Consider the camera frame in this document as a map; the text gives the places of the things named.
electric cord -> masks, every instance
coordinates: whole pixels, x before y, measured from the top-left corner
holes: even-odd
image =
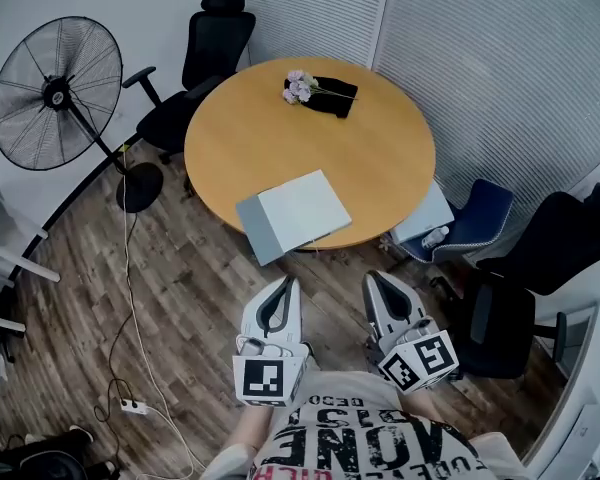
[[[122,161],[123,161],[124,167],[126,169],[126,167],[127,167],[126,150],[123,150],[123,152],[122,152]],[[124,211],[125,236],[127,234],[127,217],[126,217],[127,216],[127,212],[126,212],[127,197],[126,196],[127,196],[127,178],[125,176],[122,179],[122,201],[123,201],[122,209]],[[136,334],[138,336],[138,344],[140,345],[140,352],[142,353],[142,357],[143,357],[145,365],[147,367],[147,371],[149,372],[149,378],[151,379],[151,383],[153,384],[153,387],[156,389],[156,391],[160,395],[160,398],[162,399],[162,404],[164,406],[166,416],[164,414],[162,414],[158,409],[155,409],[155,408],[149,407],[149,406],[147,406],[147,408],[153,412],[158,413],[162,417],[162,419],[164,419],[169,424],[169,426],[176,433],[176,435],[180,438],[180,441],[182,442],[182,444],[184,446],[185,453],[187,454],[187,458],[189,459],[189,465],[191,467],[191,471],[189,472],[189,474],[187,474],[186,476],[183,476],[183,477],[179,477],[179,478],[169,478],[169,477],[163,477],[163,476],[158,476],[158,475],[152,475],[152,474],[148,474],[148,473],[141,473],[136,477],[136,480],[138,480],[139,478],[142,478],[142,477],[155,478],[157,480],[187,480],[188,478],[191,478],[191,476],[193,476],[193,474],[196,472],[195,466],[193,465],[194,461],[198,464],[198,466],[203,471],[206,469],[206,467],[200,461],[200,459],[198,459],[198,457],[196,457],[196,455],[191,451],[191,449],[187,445],[186,440],[184,439],[184,436],[182,435],[182,432],[180,432],[177,425],[173,421],[173,417],[171,416],[171,412],[169,411],[169,405],[167,404],[167,400],[164,396],[164,393],[162,393],[162,390],[158,386],[158,383],[156,382],[156,380],[153,376],[153,370],[151,368],[151,363],[149,362],[149,358],[147,357],[147,354],[146,354],[146,351],[144,348],[144,343],[142,341],[142,335],[140,333],[140,326],[138,324],[138,318],[136,315],[135,301],[133,298],[133,288],[131,286],[131,276],[129,274],[129,242],[128,241],[125,241],[125,251],[124,252],[125,252],[125,277],[126,277],[126,281],[127,281],[127,288],[129,291],[129,305],[131,306],[131,313],[133,316],[133,323],[135,324],[135,328],[136,328]]]
[[[138,215],[135,215],[135,218],[133,220],[133,224],[131,225],[131,229],[129,230],[129,232],[127,233],[126,230],[126,213],[125,213],[125,248],[128,248],[129,246],[129,241],[131,240],[131,235],[133,234],[133,230],[136,226],[136,223],[138,222]],[[118,392],[118,399],[122,400],[122,392],[120,391],[120,384],[123,384],[129,394],[128,398],[132,401],[132,403],[136,403],[136,398],[133,395],[133,391],[131,389],[131,386],[129,385],[129,383],[124,380],[121,379],[120,377],[118,377],[116,375],[116,372],[113,369],[113,365],[111,363],[112,358],[113,358],[113,352],[115,350],[116,344],[118,343],[118,340],[120,339],[120,336],[122,335],[122,331],[124,330],[125,326],[127,325],[127,322],[129,322],[129,320],[131,320],[131,317],[133,316],[133,314],[131,312],[129,312],[129,314],[127,315],[127,317],[124,319],[124,321],[122,322],[122,324],[120,325],[120,327],[118,328],[118,332],[116,333],[115,338],[113,339],[113,343],[111,344],[111,348],[109,349],[109,357],[107,359],[107,364],[109,366],[109,371],[111,372],[111,380],[109,381],[109,385],[107,386],[107,409],[106,411],[102,408],[102,406],[100,406],[99,404],[94,405],[93,407],[93,414],[95,416],[95,418],[100,422],[100,423],[104,423],[107,425],[107,427],[109,428],[109,431],[113,434],[115,441],[116,441],[116,450],[114,452],[114,458],[116,461],[116,469],[118,471],[120,471],[122,469],[122,463],[120,461],[120,436],[118,436],[118,434],[116,433],[115,430],[113,430],[113,427],[111,426],[111,423],[109,423],[109,420],[111,419],[111,388],[113,387],[113,385],[115,384],[116,386],[116,391]]]
[[[123,157],[123,164],[124,167],[126,169],[127,167],[127,162],[126,162],[126,151],[123,150],[122,153],[122,157]],[[111,380],[109,381],[109,385],[107,386],[107,408],[106,411],[100,406],[100,405],[96,405],[94,406],[93,410],[94,410],[94,415],[96,417],[96,419],[102,423],[105,423],[107,425],[107,427],[109,428],[109,431],[113,434],[113,436],[115,437],[115,441],[116,441],[116,450],[115,450],[115,460],[116,460],[116,468],[118,471],[120,471],[121,469],[121,462],[120,462],[120,437],[118,436],[118,434],[116,433],[116,431],[113,429],[113,427],[111,426],[109,420],[111,418],[111,400],[112,400],[112,396],[111,396],[111,389],[112,387],[115,385],[116,386],[116,391],[118,393],[118,398],[120,400],[123,399],[122,397],[122,392],[120,390],[120,384],[122,384],[125,389],[127,390],[128,394],[129,394],[129,399],[131,400],[132,404],[136,404],[136,398],[133,395],[133,391],[131,390],[131,386],[129,385],[129,383],[127,381],[125,381],[124,379],[120,378],[117,376],[117,374],[115,373],[114,369],[113,369],[113,365],[112,365],[112,357],[113,357],[113,352],[115,350],[115,346],[116,343],[118,342],[120,336],[122,335],[122,332],[126,326],[126,324],[129,322],[129,320],[131,320],[133,318],[134,324],[135,324],[135,329],[136,329],[136,334],[138,336],[138,343],[140,345],[140,351],[142,353],[142,356],[144,358],[147,370],[149,372],[149,377],[151,379],[151,383],[153,384],[154,388],[156,389],[156,391],[158,392],[158,394],[160,395],[160,398],[162,399],[162,403],[164,405],[165,408],[165,412],[167,413],[166,416],[159,411],[158,409],[155,409],[153,407],[147,406],[147,409],[149,409],[152,412],[157,413],[168,425],[169,427],[175,432],[175,434],[178,436],[178,438],[180,439],[180,441],[182,442],[184,448],[185,448],[185,452],[187,454],[187,458],[189,459],[189,466],[191,468],[191,471],[183,477],[179,477],[179,478],[169,478],[169,477],[162,477],[162,476],[158,476],[158,475],[152,475],[152,474],[148,474],[148,473],[141,473],[136,477],[136,480],[142,478],[142,477],[146,477],[146,478],[155,478],[157,480],[187,480],[189,478],[191,478],[191,476],[196,472],[195,470],[195,466],[194,466],[194,461],[198,464],[198,466],[202,469],[205,470],[206,467],[204,466],[204,464],[198,459],[198,457],[196,457],[196,455],[191,451],[191,449],[189,448],[189,446],[187,445],[186,440],[184,439],[184,436],[182,435],[182,433],[180,432],[180,430],[178,429],[178,427],[176,426],[175,422],[173,421],[173,418],[171,416],[171,413],[169,411],[169,406],[167,405],[167,401],[166,398],[164,396],[164,394],[162,393],[162,391],[160,390],[160,387],[158,386],[154,376],[153,376],[153,370],[151,369],[151,364],[149,363],[149,359],[146,355],[145,349],[144,349],[144,343],[142,341],[142,336],[140,334],[140,327],[138,324],[138,319],[137,319],[137,315],[136,315],[136,311],[135,311],[135,300],[134,300],[134,295],[133,295],[133,287],[131,284],[131,276],[130,276],[130,271],[129,271],[129,262],[130,262],[130,256],[129,256],[129,242],[131,240],[131,235],[133,233],[133,230],[136,226],[136,223],[138,222],[138,215],[135,214],[134,216],[134,220],[133,220],[133,224],[131,225],[131,228],[129,229],[129,231],[127,231],[127,212],[126,212],[126,194],[127,194],[127,183],[126,183],[126,176],[123,177],[123,181],[122,181],[122,189],[123,189],[123,196],[122,196],[122,201],[123,201],[123,212],[124,212],[124,236],[125,236],[125,242],[124,242],[124,249],[125,249],[125,280],[127,283],[127,288],[128,288],[128,293],[129,293],[129,305],[131,307],[131,311],[129,312],[129,314],[127,315],[127,317],[124,319],[124,321],[122,322],[122,324],[120,325],[120,328],[118,329],[118,332],[116,333],[116,336],[111,344],[111,349],[109,350],[109,357],[108,357],[108,366],[109,366],[109,371],[111,372]]]

desk leg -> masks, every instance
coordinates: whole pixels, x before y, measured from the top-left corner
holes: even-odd
[[[18,265],[29,272],[33,272],[42,277],[46,277],[47,279],[57,283],[60,281],[60,274],[54,272],[53,270],[49,270],[48,268],[44,268],[33,261],[30,261],[22,256],[18,256],[17,254],[13,254],[11,251],[5,249],[0,246],[0,258],[9,263],[13,263],[14,265]]]
[[[4,284],[5,286],[8,286],[9,288],[14,288],[15,287],[15,283],[13,281],[11,281],[9,278],[1,276],[0,275],[0,283]]]
[[[13,322],[12,320],[5,320],[4,318],[0,318],[0,327],[21,333],[24,333],[27,330],[24,324]]]
[[[0,195],[0,204],[5,209],[5,211],[15,220],[22,222],[25,226],[29,227],[32,231],[35,231],[36,235],[40,238],[47,239],[49,238],[49,233],[47,233],[44,229],[38,226],[35,222],[33,222],[29,217],[20,213],[13,206],[8,204]]]

t-shirt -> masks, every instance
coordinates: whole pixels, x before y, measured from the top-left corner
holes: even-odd
[[[453,426],[403,412],[395,387],[363,372],[307,372],[257,454],[240,446],[216,457],[203,479],[498,478]],[[513,457],[499,478],[526,478]]]

power strip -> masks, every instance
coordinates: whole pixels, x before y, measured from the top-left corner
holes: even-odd
[[[149,409],[147,408],[147,404],[144,402],[137,402],[133,400],[129,400],[128,398],[123,398],[120,400],[120,407],[124,412],[131,412],[133,414],[147,414]]]

wooden floor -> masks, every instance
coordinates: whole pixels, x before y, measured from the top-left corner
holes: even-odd
[[[134,146],[128,161],[156,152]],[[139,214],[130,240],[131,279],[149,358],[176,423],[194,453],[208,463],[233,427],[240,404],[233,397],[231,355],[243,305],[282,274],[298,276],[303,290],[304,336],[323,369],[364,369],[366,339],[360,281],[371,269],[395,262],[378,241],[334,252],[289,254],[261,268],[244,236],[219,222],[182,189],[181,159],[163,167],[160,198]],[[13,341],[17,363],[0,386],[0,441],[12,433],[56,434],[71,423],[94,431],[93,451],[109,458],[115,440],[94,418],[106,405],[107,356],[129,313],[124,274],[123,215],[113,198],[119,175],[112,168],[71,205],[33,259],[62,274],[58,284],[23,272],[17,282],[26,322]],[[428,281],[437,267],[412,262],[398,276],[420,293],[439,317]],[[133,322],[116,346],[113,365],[135,397],[159,407],[147,380]],[[528,373],[515,381],[466,378],[439,383],[435,402],[464,434],[504,432],[519,454],[548,419],[563,386],[549,358],[534,348]],[[130,469],[162,476],[186,474],[182,445],[158,416],[122,413],[114,401],[111,425],[120,435],[120,457]]]

